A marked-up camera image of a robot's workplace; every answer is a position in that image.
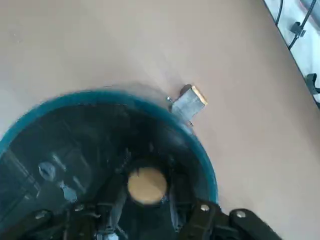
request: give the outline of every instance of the round wooden disc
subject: round wooden disc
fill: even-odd
[[[127,187],[135,201],[151,205],[158,203],[165,196],[167,181],[159,170],[144,167],[129,175]]]

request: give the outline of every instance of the tabletop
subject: tabletop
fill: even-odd
[[[0,1],[1,136],[49,98],[132,83],[195,84],[223,210],[318,239],[320,114],[262,0]]]

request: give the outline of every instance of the circular container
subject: circular container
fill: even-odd
[[[169,112],[165,94],[141,89],[62,95],[12,125],[0,141],[0,232],[31,211],[89,201],[112,175],[153,162],[168,178],[186,174],[197,198],[217,202],[213,167],[192,129]],[[175,239],[168,201],[145,210],[127,198],[119,228],[133,239]]]

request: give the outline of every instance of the beige table surface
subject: beige table surface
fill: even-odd
[[[223,209],[319,239],[320,113],[262,0],[0,0],[0,135],[58,94],[135,82],[206,96]]]

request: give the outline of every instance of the teal rim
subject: teal rim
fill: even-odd
[[[25,115],[21,116],[17,122],[15,122],[4,134],[2,140],[0,141],[0,157],[3,155],[6,149],[8,149],[10,143],[15,139],[15,137],[25,127],[45,114],[66,106],[95,105],[101,103],[117,103],[141,109],[147,114],[151,114],[152,116],[170,124],[176,131],[181,133],[182,136],[188,141],[191,150],[200,160],[200,163],[203,167],[209,188],[209,200],[218,203],[218,187],[214,168],[205,149],[192,131],[167,109],[162,108],[146,99],[130,95],[121,90],[116,91],[102,89],[74,92],[53,98],[34,107]]]

